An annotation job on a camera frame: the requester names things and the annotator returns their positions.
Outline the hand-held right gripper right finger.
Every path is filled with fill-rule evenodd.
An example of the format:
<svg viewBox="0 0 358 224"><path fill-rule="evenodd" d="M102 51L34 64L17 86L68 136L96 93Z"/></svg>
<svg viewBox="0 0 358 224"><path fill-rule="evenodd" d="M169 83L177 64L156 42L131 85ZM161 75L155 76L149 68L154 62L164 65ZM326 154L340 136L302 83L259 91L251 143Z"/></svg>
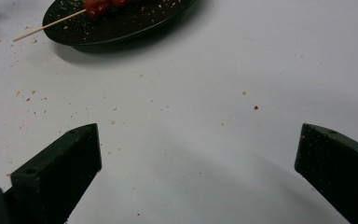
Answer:
<svg viewBox="0 0 358 224"><path fill-rule="evenodd" d="M342 133L305 123L295 170L351 224L358 224L358 142Z"/></svg>

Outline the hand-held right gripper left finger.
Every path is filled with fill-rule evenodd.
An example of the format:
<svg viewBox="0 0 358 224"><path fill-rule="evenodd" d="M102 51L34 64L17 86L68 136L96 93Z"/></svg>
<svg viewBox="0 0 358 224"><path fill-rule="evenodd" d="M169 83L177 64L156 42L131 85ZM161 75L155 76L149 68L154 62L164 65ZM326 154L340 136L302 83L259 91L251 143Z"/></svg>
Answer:
<svg viewBox="0 0 358 224"><path fill-rule="evenodd" d="M16 224L64 224L102 169L98 126L66 132L10 175Z"/></svg>

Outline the wooden skewer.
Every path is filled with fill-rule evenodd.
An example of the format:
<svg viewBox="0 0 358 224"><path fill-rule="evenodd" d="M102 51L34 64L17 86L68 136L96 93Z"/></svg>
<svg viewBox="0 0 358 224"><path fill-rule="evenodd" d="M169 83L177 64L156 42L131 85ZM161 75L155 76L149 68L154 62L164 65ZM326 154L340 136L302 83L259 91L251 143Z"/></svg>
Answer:
<svg viewBox="0 0 358 224"><path fill-rule="evenodd" d="M55 25L57 25L57 24L59 24L59 23L62 23L62 22L64 22L64 21L68 21L68 20L72 19L73 17L76 17L76 16L79 16L79 15L81 15L81 14L86 13L86 11L87 11L86 9L81 9L81 10L79 10L78 12L75 12L75 13L73 13L73 14L71 14L71 15L68 15L68 16L66 16L66 17L64 17L64 18L61 18L61 19L59 19L59 20L53 21L53 22L51 22L51 23L49 23L49 24L43 25L43 26L41 26L40 28L37 28L37 29L35 29L35 30L33 30L33 31L29 32L29 33L27 33L27 34L24 34L24 35L21 35L21 36L19 36L19 37L16 37L16 38L12 39L12 42L13 42L13 43L14 43L14 42L19 42L19 41L21 41L21 40L23 40L23 39L25 39L25 38L28 38L29 36L30 36L31 38L33 38L33 36L36 35L37 33L44 32L47 28L52 27L52 26L55 26Z"/></svg>

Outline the black round plate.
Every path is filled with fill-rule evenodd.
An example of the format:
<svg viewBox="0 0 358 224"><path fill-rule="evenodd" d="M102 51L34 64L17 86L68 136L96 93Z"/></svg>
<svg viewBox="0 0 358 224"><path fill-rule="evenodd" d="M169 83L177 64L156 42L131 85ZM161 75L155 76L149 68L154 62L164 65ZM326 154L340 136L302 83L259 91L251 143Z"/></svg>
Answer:
<svg viewBox="0 0 358 224"><path fill-rule="evenodd" d="M198 0L135 0L112 8L98 19L76 15L44 30L51 41L74 49L112 47L132 41L176 21Z"/></svg>

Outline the red candied fruit piece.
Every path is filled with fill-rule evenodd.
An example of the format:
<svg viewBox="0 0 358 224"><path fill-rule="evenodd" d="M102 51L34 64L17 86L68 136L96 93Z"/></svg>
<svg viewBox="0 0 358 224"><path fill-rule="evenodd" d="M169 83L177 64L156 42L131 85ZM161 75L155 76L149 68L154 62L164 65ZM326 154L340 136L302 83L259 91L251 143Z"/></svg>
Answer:
<svg viewBox="0 0 358 224"><path fill-rule="evenodd" d="M96 19L110 10L111 3L109 0L84 0L84 8L91 18Z"/></svg>

